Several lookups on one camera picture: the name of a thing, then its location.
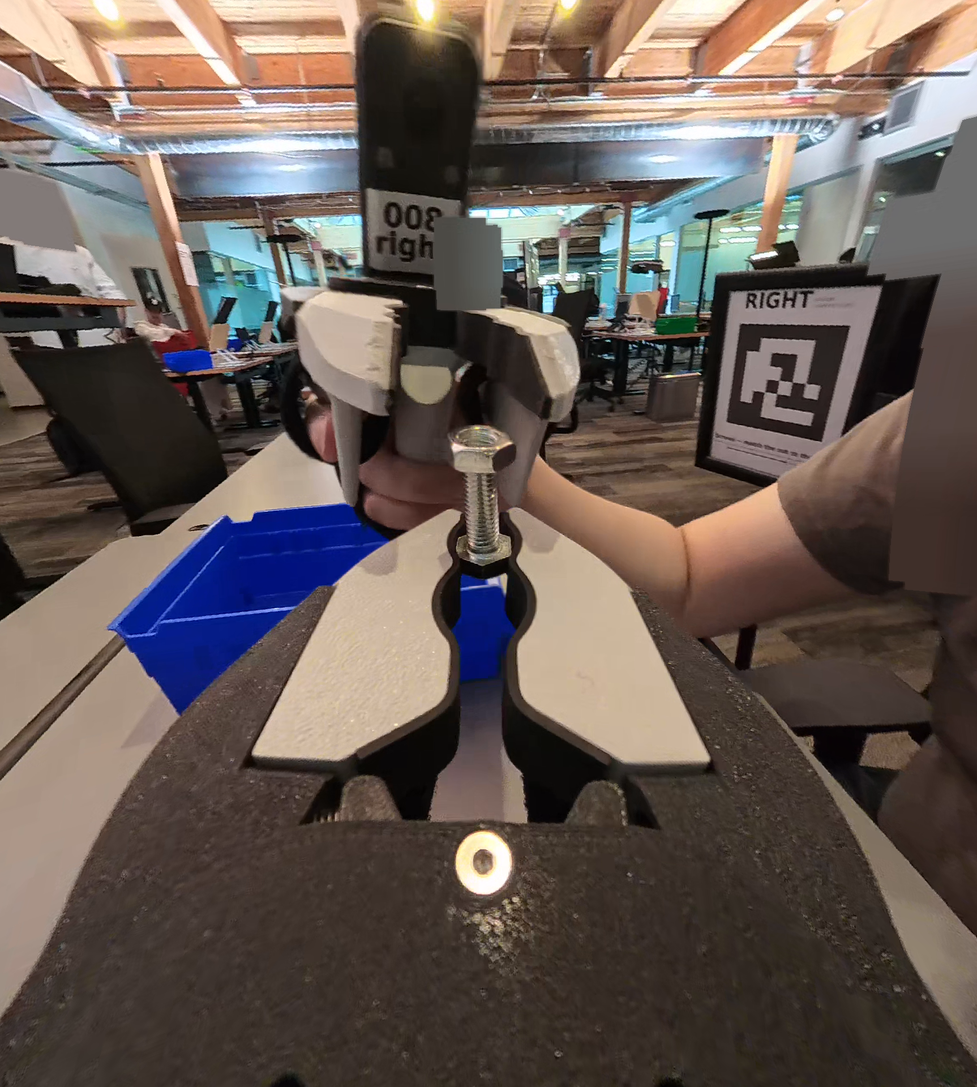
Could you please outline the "blue plastic bin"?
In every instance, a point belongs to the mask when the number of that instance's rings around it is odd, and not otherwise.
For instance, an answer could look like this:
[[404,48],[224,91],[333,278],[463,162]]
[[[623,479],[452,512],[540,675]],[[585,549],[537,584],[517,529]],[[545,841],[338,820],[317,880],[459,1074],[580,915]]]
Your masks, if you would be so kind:
[[338,504],[223,517],[110,628],[181,713],[311,594],[383,545]]

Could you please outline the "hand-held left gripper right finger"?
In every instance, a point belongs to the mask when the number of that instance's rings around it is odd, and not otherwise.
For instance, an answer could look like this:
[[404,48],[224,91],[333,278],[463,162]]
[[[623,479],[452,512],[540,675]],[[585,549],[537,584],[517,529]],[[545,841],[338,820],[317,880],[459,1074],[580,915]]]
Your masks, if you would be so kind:
[[509,514],[504,741],[527,780],[707,772],[710,759],[632,592],[530,513]]

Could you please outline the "black framed marker sign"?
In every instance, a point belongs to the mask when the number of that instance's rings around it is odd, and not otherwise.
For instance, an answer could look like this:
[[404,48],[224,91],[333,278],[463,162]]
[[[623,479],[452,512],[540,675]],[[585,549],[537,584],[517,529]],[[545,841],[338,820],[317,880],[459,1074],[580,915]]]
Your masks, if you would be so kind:
[[856,264],[717,276],[696,466],[771,485],[909,393],[939,282]]

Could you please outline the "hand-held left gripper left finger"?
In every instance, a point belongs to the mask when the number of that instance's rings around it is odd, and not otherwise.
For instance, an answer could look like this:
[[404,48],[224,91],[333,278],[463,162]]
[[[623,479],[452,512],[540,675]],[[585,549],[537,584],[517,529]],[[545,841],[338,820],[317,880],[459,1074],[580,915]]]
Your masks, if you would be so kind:
[[435,777],[458,751],[458,513],[369,553],[334,586],[252,760],[350,777]]

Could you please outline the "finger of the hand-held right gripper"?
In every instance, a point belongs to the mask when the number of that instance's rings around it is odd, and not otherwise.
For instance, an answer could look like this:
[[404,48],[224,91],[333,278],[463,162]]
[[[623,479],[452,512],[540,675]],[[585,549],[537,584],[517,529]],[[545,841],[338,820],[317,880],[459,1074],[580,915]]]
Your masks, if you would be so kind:
[[387,437],[400,367],[400,299],[320,290],[295,316],[299,355],[312,385],[331,405],[345,501],[360,500],[360,467]]
[[569,325],[515,307],[480,313],[483,415],[516,448],[498,474],[504,507],[519,507],[551,424],[569,417],[580,361]]

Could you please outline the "person's grey shirt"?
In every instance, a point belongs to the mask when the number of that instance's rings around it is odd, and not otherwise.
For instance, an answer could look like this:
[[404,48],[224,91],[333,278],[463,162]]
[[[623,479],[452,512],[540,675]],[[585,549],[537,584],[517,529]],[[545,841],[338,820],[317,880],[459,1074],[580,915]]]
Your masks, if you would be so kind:
[[[889,544],[910,396],[782,476],[782,511],[836,580],[861,594],[894,590]],[[934,596],[941,644],[929,686],[931,737],[889,784],[866,769],[826,769],[977,938],[977,598]]]

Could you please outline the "black office chair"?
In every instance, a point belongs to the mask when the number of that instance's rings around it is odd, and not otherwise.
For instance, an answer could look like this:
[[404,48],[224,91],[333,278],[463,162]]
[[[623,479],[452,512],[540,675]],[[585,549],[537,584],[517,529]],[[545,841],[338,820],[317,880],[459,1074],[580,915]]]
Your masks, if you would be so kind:
[[16,358],[50,412],[93,457],[131,536],[164,532],[228,478],[216,436],[143,339],[18,349]]
[[596,293],[590,289],[576,290],[575,292],[561,290],[552,305],[551,314],[567,323],[572,338],[577,346],[577,352],[580,357],[577,401],[602,399],[608,402],[608,410],[614,412],[621,400],[619,395],[615,391],[617,349],[610,346],[606,353],[602,348],[596,347],[594,352],[592,352],[590,351],[590,337],[586,335],[586,322],[597,310],[596,303]]

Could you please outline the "short thick steel bolt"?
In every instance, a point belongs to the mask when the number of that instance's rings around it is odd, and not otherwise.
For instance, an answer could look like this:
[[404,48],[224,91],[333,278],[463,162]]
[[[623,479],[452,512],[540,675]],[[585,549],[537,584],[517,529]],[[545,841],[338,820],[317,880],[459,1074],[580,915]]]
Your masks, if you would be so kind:
[[449,435],[453,467],[465,484],[465,535],[473,547],[492,547],[499,529],[497,475],[510,468],[517,448],[504,432],[474,424]]

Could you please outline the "grey trash can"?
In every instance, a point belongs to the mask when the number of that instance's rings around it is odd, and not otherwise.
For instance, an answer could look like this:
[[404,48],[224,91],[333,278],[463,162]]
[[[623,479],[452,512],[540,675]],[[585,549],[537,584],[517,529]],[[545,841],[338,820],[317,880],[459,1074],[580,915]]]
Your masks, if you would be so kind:
[[696,417],[701,393],[699,372],[659,374],[649,378],[644,415],[656,423],[684,423]]

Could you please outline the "wooden top desk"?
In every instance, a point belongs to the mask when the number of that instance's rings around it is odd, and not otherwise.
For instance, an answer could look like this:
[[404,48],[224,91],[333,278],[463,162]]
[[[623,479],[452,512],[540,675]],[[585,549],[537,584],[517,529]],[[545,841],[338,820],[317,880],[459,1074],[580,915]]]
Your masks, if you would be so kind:
[[134,301],[55,293],[0,292],[0,333],[110,332],[126,325]]

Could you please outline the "black desk chair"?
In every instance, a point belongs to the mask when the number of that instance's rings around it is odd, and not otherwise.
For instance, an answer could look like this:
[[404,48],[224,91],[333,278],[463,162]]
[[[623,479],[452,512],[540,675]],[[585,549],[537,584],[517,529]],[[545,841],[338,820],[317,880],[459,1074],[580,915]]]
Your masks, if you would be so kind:
[[916,744],[932,734],[931,707],[892,672],[843,660],[802,659],[739,672],[713,639],[701,641],[737,678],[764,699],[862,808],[880,804],[895,771],[862,767],[872,735],[904,730]]

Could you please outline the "black floor lamp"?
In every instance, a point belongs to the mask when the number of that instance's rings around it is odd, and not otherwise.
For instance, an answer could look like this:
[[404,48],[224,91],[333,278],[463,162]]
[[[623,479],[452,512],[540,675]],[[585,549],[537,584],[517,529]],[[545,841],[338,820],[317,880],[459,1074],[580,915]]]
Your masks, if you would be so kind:
[[721,208],[704,210],[696,214],[696,221],[702,224],[700,293],[703,293],[721,273],[738,268],[738,259],[734,255],[735,247],[724,243],[731,236],[721,233],[722,227],[732,225],[729,216],[730,212]]

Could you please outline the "person's right hand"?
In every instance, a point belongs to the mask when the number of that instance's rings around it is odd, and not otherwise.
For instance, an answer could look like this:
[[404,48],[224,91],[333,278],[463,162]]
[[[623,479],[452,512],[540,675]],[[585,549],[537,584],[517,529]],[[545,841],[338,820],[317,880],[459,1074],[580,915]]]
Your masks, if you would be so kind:
[[[388,443],[358,468],[362,505],[384,527],[414,528],[446,510],[461,510],[466,477],[441,464],[421,464],[397,455]],[[583,493],[536,457],[519,501],[508,503],[498,485],[502,510],[521,509],[564,532],[583,517]]]

